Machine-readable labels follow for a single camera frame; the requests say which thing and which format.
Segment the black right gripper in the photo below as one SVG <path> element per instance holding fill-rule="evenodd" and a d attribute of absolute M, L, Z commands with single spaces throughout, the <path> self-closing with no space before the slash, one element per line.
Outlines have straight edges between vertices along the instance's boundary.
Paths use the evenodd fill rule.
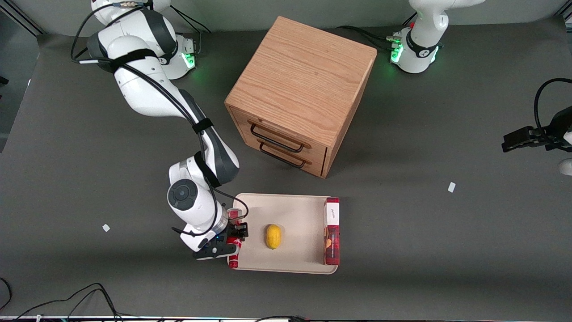
<path fill-rule="evenodd" d="M 236 243 L 238 238 L 247 238 L 249 236 L 248 233 L 248 224 L 241 223 L 241 224 L 227 224 L 226 228 L 216 236 L 216 245 L 222 246 L 226 244 Z"/>

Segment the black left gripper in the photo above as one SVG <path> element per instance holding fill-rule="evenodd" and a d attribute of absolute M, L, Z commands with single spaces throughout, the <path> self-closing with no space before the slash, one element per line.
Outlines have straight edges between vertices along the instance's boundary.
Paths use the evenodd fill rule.
<path fill-rule="evenodd" d="M 546 151 L 560 149 L 567 153 L 572 152 L 571 143 L 566 141 L 564 135 L 571 130 L 572 107 L 556 113 L 548 126 L 543 127 L 546 135 L 552 140 L 552 145 L 545 145 Z M 503 137 L 502 149 L 508 153 L 517 148 L 534 148 L 544 146 L 544 139 L 537 128 L 523 127 L 519 130 L 506 134 Z"/>

